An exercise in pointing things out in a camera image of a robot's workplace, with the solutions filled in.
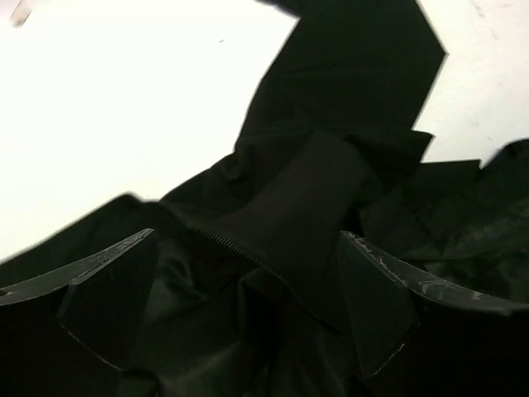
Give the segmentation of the black jacket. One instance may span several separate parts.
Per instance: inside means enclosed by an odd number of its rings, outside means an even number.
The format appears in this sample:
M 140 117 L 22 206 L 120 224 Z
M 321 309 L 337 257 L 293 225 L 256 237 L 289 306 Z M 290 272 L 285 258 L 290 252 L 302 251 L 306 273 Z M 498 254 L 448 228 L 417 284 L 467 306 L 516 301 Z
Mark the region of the black jacket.
M 445 52 L 414 1 L 282 1 L 299 23 L 234 151 L 162 199 L 113 199 L 16 258 L 68 264 L 142 230 L 158 262 L 131 364 L 155 396 L 374 396 L 340 236 L 528 307 L 528 142 L 422 163 Z

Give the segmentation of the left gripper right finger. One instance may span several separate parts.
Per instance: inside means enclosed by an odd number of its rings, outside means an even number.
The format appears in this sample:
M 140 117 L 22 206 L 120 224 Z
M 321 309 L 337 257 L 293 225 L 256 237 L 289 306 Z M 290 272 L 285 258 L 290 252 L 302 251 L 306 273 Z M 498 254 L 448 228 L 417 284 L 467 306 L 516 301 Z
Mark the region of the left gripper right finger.
M 526 304 L 443 280 L 350 232 L 337 265 L 372 395 L 527 395 Z

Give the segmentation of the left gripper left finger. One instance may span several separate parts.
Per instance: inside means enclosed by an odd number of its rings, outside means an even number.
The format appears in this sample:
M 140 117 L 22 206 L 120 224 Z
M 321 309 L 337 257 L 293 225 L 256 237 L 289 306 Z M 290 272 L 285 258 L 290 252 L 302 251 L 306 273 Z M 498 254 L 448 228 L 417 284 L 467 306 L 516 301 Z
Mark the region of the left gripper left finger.
M 131 364 L 157 262 L 145 229 L 68 264 L 3 263 L 2 395 L 157 395 L 155 378 Z

